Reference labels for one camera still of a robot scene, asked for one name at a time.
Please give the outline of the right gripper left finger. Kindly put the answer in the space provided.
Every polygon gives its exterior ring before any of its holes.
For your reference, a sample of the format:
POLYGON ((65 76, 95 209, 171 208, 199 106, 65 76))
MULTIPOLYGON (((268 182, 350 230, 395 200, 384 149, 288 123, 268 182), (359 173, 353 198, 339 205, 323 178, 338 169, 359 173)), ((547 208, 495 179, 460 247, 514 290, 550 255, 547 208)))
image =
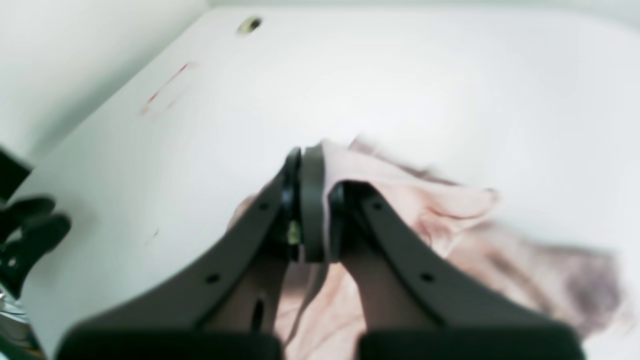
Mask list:
POLYGON ((58 360, 283 360, 290 264, 326 262, 321 145, 293 149, 212 248, 150 291, 75 326, 58 360))

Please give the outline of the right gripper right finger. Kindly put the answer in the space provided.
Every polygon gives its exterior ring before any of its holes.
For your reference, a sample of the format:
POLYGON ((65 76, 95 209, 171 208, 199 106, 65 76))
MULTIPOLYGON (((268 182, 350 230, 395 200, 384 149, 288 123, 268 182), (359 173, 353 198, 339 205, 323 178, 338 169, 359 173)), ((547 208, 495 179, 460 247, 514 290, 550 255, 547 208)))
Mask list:
POLYGON ((371 184, 329 196, 332 243, 355 280, 366 331, 357 360, 583 360, 576 333, 437 255, 371 184))

